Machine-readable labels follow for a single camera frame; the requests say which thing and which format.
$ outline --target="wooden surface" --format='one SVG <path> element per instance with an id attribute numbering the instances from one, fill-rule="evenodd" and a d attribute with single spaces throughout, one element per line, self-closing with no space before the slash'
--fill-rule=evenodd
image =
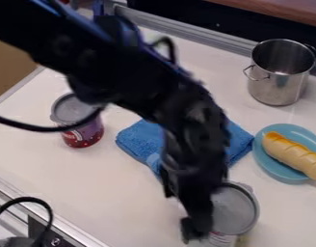
<path id="1" fill-rule="evenodd" d="M 316 26 L 316 0 L 205 0 Z"/>
<path id="2" fill-rule="evenodd" d="M 36 67 L 28 54 L 0 41 L 0 96 Z"/>

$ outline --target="white countertop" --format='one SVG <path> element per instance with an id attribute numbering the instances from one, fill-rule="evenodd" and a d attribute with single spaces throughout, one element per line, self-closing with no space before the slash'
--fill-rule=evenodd
<path id="1" fill-rule="evenodd" d="M 152 39 L 157 34 L 145 30 Z M 248 132 L 276 123 L 302 125 L 316 133 L 316 77 L 296 104 L 269 107 L 247 91 L 242 69 L 250 59 L 173 38 L 182 65 L 201 78 L 228 117 Z M 0 104 L 0 114 L 19 121 L 52 124 L 50 107 L 67 92 L 64 78 L 46 69 Z M 183 212 L 164 198 L 149 169 L 115 144 L 120 130 L 139 119 L 115 106 L 102 114 L 103 139 L 75 150 L 59 134 L 39 134 L 0 124 L 0 178 L 47 200 L 58 214 L 111 247 L 177 247 Z M 248 154 L 230 178 L 251 185 L 261 215 L 250 247 L 316 247 L 316 182 L 289 185 L 265 174 Z"/>

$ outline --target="bread roll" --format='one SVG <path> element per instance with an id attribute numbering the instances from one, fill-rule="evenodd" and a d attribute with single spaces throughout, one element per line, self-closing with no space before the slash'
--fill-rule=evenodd
<path id="1" fill-rule="evenodd" d="M 272 158 L 316 179 L 316 152 L 274 131 L 268 132 L 263 137 L 262 146 Z"/>

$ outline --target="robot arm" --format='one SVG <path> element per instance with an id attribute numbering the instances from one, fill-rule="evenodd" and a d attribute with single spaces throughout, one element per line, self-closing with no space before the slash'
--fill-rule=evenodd
<path id="1" fill-rule="evenodd" d="M 165 194 L 176 196 L 188 212 L 181 224 L 185 240 L 208 235 L 214 224 L 210 197 L 227 174 L 226 118 L 176 63 L 171 40 L 147 44 L 127 19 L 102 16 L 93 23 L 54 0 L 0 0 L 0 40 L 65 74 L 82 101 L 114 103 L 161 125 Z M 169 59 L 154 50 L 160 42 L 169 46 Z M 20 127 L 2 118 L 0 123 Z"/>

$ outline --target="dark background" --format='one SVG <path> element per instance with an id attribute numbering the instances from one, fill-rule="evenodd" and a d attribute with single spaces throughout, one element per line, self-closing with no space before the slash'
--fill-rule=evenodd
<path id="1" fill-rule="evenodd" d="M 316 27 L 264 14 L 201 0 L 128 0 L 128 6 L 252 41 L 290 39 L 316 48 Z"/>

